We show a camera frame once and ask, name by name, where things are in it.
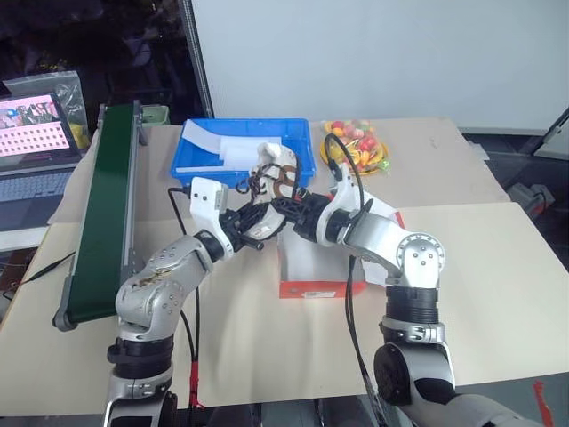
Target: conveyor belt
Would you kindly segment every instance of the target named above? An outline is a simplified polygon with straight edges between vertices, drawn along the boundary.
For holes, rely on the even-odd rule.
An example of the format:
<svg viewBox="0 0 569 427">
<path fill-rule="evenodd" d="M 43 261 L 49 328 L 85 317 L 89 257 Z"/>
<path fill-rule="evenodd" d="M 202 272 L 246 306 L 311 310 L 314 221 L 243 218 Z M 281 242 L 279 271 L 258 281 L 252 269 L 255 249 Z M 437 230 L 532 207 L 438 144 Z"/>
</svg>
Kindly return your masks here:
<svg viewBox="0 0 569 427">
<path fill-rule="evenodd" d="M 132 274 L 132 207 L 138 102 L 105 110 L 78 250 L 53 324 L 62 331 L 114 315 Z"/>
</svg>

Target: red and white box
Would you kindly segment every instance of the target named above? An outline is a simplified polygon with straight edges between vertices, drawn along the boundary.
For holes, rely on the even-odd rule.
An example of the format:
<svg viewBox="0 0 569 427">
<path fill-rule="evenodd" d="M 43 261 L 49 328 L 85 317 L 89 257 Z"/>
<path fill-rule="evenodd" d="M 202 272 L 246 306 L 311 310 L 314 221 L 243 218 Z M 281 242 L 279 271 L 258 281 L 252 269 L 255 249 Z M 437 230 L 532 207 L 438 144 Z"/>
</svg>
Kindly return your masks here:
<svg viewBox="0 0 569 427">
<path fill-rule="evenodd" d="M 373 198 L 371 212 L 403 227 L 401 215 L 393 207 Z M 280 298 L 343 298 L 348 278 L 348 251 L 341 246 L 325 247 L 301 238 L 287 225 L 277 238 L 281 270 Z M 385 286 L 387 271 L 379 264 L 356 261 L 353 294 L 367 284 Z"/>
</svg>

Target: green conveyor belt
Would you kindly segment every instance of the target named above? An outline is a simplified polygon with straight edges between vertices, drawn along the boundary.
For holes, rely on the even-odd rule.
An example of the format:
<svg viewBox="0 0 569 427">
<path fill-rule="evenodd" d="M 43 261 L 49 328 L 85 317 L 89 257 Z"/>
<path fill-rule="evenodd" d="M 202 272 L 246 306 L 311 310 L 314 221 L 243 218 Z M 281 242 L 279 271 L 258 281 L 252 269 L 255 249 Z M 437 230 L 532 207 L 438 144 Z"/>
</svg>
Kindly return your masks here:
<svg viewBox="0 0 569 427">
<path fill-rule="evenodd" d="M 116 313 L 115 298 L 123 267 L 133 111 L 132 104 L 119 105 L 107 108 L 104 116 L 75 274 L 66 283 L 68 288 L 64 289 L 58 311 L 58 315 L 65 316 L 65 323 L 73 327 Z"/>
</svg>

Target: laptop screen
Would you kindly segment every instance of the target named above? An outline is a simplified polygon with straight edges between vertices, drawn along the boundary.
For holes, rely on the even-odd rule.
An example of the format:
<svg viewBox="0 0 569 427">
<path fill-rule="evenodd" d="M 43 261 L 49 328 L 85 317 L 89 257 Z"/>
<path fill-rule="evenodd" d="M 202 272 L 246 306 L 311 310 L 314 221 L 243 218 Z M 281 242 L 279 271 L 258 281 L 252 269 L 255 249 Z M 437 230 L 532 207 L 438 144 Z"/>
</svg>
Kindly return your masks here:
<svg viewBox="0 0 569 427">
<path fill-rule="evenodd" d="M 69 163 L 77 156 L 55 94 L 0 100 L 0 171 Z"/>
</svg>

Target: bag of candy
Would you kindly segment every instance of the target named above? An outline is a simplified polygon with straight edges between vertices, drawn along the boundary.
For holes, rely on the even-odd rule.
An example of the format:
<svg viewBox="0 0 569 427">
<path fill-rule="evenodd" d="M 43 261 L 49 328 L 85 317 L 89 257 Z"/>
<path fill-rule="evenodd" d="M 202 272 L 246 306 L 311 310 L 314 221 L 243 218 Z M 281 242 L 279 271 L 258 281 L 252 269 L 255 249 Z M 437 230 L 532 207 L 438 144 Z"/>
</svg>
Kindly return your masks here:
<svg viewBox="0 0 569 427">
<path fill-rule="evenodd" d="M 368 120 L 335 120 L 322 123 L 327 135 L 333 133 L 348 149 L 360 174 L 389 171 L 388 147 L 376 134 Z M 330 147 L 330 154 L 337 162 L 348 162 L 341 148 L 336 144 Z M 324 139 L 320 143 L 320 156 L 326 163 Z"/>
</svg>

